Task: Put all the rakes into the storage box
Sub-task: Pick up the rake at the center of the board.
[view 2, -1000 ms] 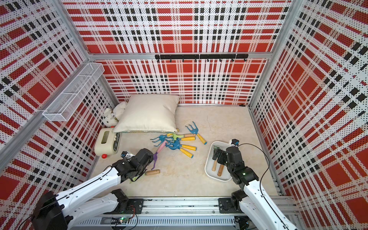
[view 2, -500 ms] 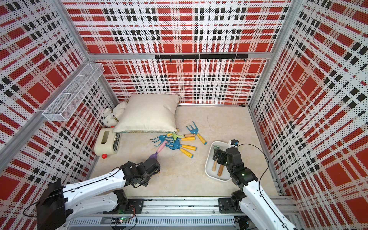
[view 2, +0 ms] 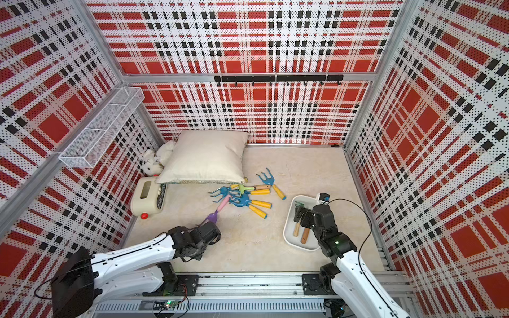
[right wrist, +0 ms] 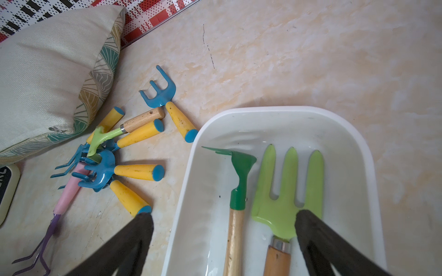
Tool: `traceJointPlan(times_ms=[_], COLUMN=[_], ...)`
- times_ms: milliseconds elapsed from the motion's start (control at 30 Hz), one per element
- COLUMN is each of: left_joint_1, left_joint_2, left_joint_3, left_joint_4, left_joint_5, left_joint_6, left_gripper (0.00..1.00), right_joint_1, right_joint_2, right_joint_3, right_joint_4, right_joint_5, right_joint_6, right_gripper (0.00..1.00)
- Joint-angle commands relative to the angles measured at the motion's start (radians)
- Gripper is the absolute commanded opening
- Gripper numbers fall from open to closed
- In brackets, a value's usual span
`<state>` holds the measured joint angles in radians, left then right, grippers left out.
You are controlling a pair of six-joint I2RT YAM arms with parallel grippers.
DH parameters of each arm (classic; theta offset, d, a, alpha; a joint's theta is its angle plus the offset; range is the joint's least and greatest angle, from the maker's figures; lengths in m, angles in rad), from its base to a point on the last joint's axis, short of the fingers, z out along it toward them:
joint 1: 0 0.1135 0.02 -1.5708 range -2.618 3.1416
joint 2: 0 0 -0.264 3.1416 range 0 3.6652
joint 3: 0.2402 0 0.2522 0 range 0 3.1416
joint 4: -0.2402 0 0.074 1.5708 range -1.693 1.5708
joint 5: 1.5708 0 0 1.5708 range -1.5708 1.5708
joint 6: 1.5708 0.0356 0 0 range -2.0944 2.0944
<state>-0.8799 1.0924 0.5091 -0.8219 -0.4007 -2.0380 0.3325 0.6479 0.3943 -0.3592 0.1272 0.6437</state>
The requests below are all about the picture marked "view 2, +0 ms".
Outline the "light green rake wooden handle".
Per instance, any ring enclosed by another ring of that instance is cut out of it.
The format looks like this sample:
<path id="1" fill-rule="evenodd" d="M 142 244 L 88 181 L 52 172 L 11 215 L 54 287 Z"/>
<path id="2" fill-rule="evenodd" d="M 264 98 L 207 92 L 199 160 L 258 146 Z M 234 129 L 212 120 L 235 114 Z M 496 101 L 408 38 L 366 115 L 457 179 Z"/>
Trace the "light green rake wooden handle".
<path id="1" fill-rule="evenodd" d="M 299 201 L 296 201 L 295 202 L 295 206 L 305 206 L 304 203 L 301 203 Z M 295 227 L 294 227 L 294 231 L 293 231 L 293 236 L 294 237 L 298 237 L 298 234 L 299 234 L 299 230 L 300 230 L 300 222 L 299 223 L 295 223 Z"/>

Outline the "purple rake pink handle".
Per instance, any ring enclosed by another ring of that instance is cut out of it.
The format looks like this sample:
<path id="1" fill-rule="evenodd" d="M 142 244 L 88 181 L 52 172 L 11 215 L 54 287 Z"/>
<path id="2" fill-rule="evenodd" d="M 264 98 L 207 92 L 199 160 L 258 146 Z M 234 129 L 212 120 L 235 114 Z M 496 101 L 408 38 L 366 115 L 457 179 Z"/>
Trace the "purple rake pink handle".
<path id="1" fill-rule="evenodd" d="M 201 223 L 200 225 L 204 225 L 206 223 L 217 223 L 217 220 L 219 218 L 220 211 L 229 203 L 229 200 L 231 199 L 231 195 L 227 194 L 221 201 L 220 204 L 217 206 L 217 209 L 210 213 Z"/>

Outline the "dark green hoe wooden handle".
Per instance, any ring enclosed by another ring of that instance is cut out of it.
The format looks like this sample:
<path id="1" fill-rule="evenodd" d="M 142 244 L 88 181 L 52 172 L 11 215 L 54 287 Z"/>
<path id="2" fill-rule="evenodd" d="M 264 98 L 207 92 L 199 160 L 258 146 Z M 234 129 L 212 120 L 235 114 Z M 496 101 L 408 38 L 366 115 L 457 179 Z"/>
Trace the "dark green hoe wooden handle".
<path id="1" fill-rule="evenodd" d="M 303 234 L 301 236 L 301 239 L 300 239 L 300 242 L 303 245 L 305 245 L 307 243 L 309 234 L 310 234 L 310 229 L 309 228 L 305 228 L 304 231 L 303 231 Z"/>

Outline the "green fork rake wooden handle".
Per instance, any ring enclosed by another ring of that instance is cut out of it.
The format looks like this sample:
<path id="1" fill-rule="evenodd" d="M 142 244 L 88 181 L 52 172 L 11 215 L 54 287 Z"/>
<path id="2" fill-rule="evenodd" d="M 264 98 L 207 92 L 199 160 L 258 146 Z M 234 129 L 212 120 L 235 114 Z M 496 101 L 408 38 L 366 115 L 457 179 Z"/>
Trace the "green fork rake wooden handle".
<path id="1" fill-rule="evenodd" d="M 266 195 L 270 193 L 269 185 L 254 185 L 254 186 L 238 185 L 237 189 L 241 196 L 243 194 Z"/>

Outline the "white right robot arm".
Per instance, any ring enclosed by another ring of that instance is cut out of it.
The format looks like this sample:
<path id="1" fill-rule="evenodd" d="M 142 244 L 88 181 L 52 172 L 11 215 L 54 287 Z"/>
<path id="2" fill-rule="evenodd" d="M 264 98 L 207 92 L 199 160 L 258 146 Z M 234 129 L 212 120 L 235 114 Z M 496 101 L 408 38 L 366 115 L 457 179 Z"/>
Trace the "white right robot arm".
<path id="1" fill-rule="evenodd" d="M 409 317 L 371 273 L 353 241 L 338 230 L 329 205 L 296 208 L 300 225 L 314 233 L 331 262 L 320 268 L 321 285 L 334 292 L 356 317 Z"/>

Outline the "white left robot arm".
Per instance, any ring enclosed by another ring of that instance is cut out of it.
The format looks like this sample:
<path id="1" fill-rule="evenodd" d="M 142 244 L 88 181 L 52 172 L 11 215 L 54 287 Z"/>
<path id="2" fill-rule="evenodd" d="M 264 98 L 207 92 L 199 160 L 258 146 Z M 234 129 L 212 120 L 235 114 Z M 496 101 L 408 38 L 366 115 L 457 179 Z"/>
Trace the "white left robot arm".
<path id="1" fill-rule="evenodd" d="M 50 281 L 52 314 L 79 317 L 107 299 L 188 292 L 172 261 L 199 261 L 208 246 L 220 239 L 217 225 L 207 221 L 191 229 L 175 227 L 147 242 L 108 253 L 90 254 L 81 249 Z"/>

